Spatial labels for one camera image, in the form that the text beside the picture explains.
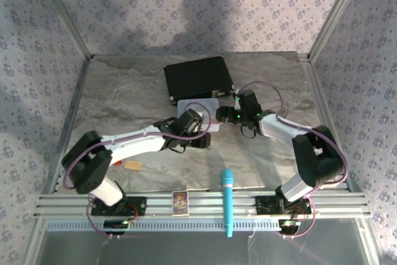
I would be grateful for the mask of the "aluminium mounting rail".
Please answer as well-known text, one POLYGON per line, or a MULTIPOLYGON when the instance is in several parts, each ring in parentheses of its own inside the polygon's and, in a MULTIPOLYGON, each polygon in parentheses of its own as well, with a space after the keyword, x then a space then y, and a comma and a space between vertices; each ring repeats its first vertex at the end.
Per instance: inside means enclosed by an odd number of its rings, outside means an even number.
MULTIPOLYGON (((237 189, 233 192, 235 218, 256 216, 255 197, 271 191, 263 189, 237 189)), ((172 194, 170 192, 136 192, 130 196, 144 196, 147 217, 171 218, 172 194)), ((223 195, 221 191, 189 191, 190 218, 221 218, 223 215, 223 195)), ((343 187, 325 188, 311 195, 319 218, 369 218, 367 200, 361 192, 349 192, 343 187)), ((34 217, 64 219, 83 218, 88 204, 87 195, 45 194, 40 195, 34 217)))

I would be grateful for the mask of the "right control board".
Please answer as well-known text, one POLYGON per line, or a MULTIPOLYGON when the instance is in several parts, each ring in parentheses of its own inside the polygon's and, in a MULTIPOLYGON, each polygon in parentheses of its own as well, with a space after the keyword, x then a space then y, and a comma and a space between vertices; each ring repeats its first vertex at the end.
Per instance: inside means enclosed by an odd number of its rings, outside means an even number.
POLYGON ((295 236, 300 228, 301 221, 299 220, 279 220, 279 233, 286 236, 295 236))

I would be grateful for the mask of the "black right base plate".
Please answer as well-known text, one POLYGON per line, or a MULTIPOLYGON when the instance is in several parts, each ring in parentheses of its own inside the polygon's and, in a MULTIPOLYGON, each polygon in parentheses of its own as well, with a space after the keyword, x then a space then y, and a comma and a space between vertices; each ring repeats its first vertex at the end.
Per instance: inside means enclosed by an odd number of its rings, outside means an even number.
POLYGON ((260 195, 255 197, 255 206, 258 215, 292 215, 295 211, 311 214, 309 200, 302 198, 289 202, 279 195, 260 195))

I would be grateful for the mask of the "aluminium frame post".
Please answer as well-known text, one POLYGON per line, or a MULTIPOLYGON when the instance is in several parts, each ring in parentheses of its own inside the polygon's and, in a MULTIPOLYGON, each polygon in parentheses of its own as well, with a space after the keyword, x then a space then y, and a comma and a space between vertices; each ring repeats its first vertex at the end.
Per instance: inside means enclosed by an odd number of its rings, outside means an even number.
POLYGON ((334 28, 343 15, 343 12, 350 0, 335 0, 324 21, 316 39, 314 40, 310 51, 307 54, 308 61, 313 64, 319 57, 321 50, 324 48, 334 28))
POLYGON ((85 60, 89 61, 92 58, 91 53, 82 35, 80 34, 76 24, 72 20, 71 14, 69 13, 67 7, 65 6, 63 0, 49 0, 49 2, 55 9, 57 16, 59 17, 60 21, 62 21, 66 29, 66 32, 74 42, 80 54, 83 56, 85 60))

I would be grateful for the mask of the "aluminium table side rail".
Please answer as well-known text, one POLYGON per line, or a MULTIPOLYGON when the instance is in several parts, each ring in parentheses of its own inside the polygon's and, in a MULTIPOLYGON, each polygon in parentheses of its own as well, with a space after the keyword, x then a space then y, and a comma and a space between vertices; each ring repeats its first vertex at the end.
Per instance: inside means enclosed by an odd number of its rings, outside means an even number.
POLYGON ((71 133, 73 130, 74 120, 76 118, 76 114, 78 111, 78 106, 81 100, 81 95, 83 93, 84 85, 86 82, 86 76, 89 69, 89 65, 91 62, 91 58, 85 59, 83 61, 81 70, 79 72, 78 80, 76 83, 76 87, 73 92, 73 96, 71 98, 71 103, 69 105, 68 113, 66 115, 65 123, 63 125, 63 129, 61 131, 60 140, 56 147, 56 159, 55 165, 50 166, 49 174, 47 181, 45 183, 43 194, 52 194, 56 191, 57 183, 59 180, 59 176, 63 172, 63 166, 61 164, 61 160, 63 159, 64 155, 66 154, 66 150, 68 147, 68 143, 71 138, 71 133))
POLYGON ((336 128, 332 120, 332 116, 326 100, 326 96, 324 94, 321 82, 316 72, 316 68, 311 65, 307 54, 299 53, 298 57, 305 72, 306 80, 308 82, 310 93, 316 107, 319 121, 321 124, 327 126, 330 129, 336 141, 336 145, 342 150, 342 152, 344 152, 344 150, 342 149, 342 145, 339 141, 339 137, 337 135, 336 128))

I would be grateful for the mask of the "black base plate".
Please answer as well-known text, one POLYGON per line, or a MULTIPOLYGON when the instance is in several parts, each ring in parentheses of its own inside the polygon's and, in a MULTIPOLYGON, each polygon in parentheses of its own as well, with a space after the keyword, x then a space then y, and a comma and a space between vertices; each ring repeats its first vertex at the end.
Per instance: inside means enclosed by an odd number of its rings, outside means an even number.
POLYGON ((289 202, 279 195, 260 195, 255 197, 255 206, 258 215, 292 215, 295 211, 311 214, 309 200, 302 198, 289 202))
POLYGON ((146 203, 147 197, 144 196, 124 197, 113 206, 108 206, 101 200, 95 199, 94 206, 91 209, 91 215, 104 217, 144 216, 146 212, 146 203))

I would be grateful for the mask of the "cyan marker pen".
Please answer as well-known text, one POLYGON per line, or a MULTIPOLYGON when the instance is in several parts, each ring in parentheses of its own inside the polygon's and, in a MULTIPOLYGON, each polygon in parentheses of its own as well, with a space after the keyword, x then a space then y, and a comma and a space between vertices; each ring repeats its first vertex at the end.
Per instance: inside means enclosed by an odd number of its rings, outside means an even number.
POLYGON ((233 183, 233 171, 231 169, 224 169, 221 175, 221 184, 223 186, 223 224, 228 238, 233 236, 233 183))

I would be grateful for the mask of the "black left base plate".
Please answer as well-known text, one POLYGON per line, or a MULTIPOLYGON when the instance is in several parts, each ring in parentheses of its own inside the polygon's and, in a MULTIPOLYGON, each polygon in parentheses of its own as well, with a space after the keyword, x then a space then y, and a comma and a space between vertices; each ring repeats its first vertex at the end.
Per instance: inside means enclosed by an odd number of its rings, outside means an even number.
POLYGON ((94 206, 91 209, 91 215, 104 217, 144 216, 146 212, 146 203, 147 197, 144 196, 124 197, 113 206, 108 206, 101 200, 95 199, 94 206))

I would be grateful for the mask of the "black flat box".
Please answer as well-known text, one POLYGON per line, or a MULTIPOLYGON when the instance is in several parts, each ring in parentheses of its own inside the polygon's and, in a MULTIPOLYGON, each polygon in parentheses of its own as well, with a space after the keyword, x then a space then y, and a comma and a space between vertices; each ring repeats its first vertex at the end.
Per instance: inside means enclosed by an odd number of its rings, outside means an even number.
POLYGON ((164 67, 171 104, 180 100, 229 96, 234 82, 222 56, 175 63, 164 67))

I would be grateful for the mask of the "small printed card box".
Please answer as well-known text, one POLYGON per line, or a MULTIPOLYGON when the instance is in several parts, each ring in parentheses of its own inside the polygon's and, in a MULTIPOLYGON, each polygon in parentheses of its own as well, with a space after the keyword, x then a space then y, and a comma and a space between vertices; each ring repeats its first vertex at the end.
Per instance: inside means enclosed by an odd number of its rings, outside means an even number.
POLYGON ((187 191, 174 191, 172 193, 172 215, 189 215, 189 193, 187 191))

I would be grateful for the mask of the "left control board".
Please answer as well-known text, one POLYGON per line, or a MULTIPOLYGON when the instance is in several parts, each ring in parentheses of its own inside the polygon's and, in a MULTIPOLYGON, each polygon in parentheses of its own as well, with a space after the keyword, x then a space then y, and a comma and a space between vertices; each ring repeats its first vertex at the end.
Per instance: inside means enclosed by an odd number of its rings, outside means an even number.
POLYGON ((105 220, 103 227, 105 230, 110 229, 127 229, 130 222, 128 220, 105 220))

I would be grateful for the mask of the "control board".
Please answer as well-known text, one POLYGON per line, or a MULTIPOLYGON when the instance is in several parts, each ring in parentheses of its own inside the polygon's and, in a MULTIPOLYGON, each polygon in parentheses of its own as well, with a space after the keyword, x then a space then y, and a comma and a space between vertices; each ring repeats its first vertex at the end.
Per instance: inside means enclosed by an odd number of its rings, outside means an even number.
POLYGON ((299 220, 279 220, 279 233, 286 236, 295 236, 300 228, 301 221, 299 220))
POLYGON ((128 220, 105 220, 103 227, 105 230, 110 229, 127 229, 130 222, 128 220))

